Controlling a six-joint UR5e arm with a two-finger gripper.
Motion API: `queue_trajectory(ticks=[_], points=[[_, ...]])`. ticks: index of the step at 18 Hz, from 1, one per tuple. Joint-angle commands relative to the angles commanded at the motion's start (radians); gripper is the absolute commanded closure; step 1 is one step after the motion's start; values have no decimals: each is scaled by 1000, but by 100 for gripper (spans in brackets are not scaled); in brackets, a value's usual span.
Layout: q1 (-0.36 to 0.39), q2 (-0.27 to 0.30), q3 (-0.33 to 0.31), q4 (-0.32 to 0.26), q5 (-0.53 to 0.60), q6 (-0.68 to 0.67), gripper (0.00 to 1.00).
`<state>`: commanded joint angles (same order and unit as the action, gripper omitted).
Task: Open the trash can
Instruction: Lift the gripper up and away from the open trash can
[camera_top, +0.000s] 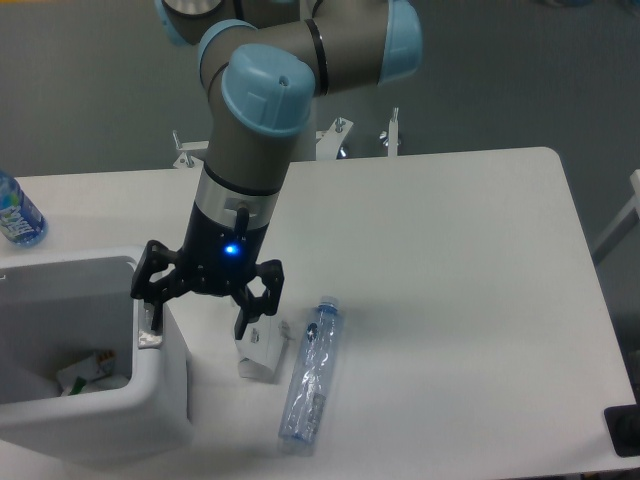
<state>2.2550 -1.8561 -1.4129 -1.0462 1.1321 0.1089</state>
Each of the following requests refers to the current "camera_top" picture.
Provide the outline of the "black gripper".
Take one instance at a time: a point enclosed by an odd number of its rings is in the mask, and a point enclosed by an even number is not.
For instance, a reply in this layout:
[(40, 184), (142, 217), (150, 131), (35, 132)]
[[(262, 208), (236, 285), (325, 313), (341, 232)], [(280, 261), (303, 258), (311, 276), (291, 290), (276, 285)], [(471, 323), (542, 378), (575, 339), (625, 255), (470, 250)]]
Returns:
[[(151, 331), (158, 333), (161, 329), (163, 305), (189, 292), (233, 298), (240, 307), (235, 340), (242, 340), (247, 326), (262, 315), (274, 316), (284, 271), (278, 259), (256, 264), (266, 232), (263, 226), (238, 236), (232, 227), (214, 222), (193, 207), (179, 251), (149, 240), (135, 269), (130, 295), (152, 306)], [(264, 286), (260, 296), (249, 287), (256, 278)]]

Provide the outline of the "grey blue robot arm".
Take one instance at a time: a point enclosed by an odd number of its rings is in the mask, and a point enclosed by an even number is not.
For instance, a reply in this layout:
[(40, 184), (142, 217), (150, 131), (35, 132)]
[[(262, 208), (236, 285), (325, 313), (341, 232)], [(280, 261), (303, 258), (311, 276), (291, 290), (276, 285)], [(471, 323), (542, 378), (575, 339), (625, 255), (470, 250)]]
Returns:
[(284, 272), (260, 250), (289, 165), (307, 147), (316, 97), (412, 75), (422, 28), (407, 1), (159, 1), (168, 37), (198, 49), (213, 131), (184, 242), (148, 242), (131, 295), (160, 332), (165, 304), (193, 292), (231, 297), (234, 335), (274, 315)]

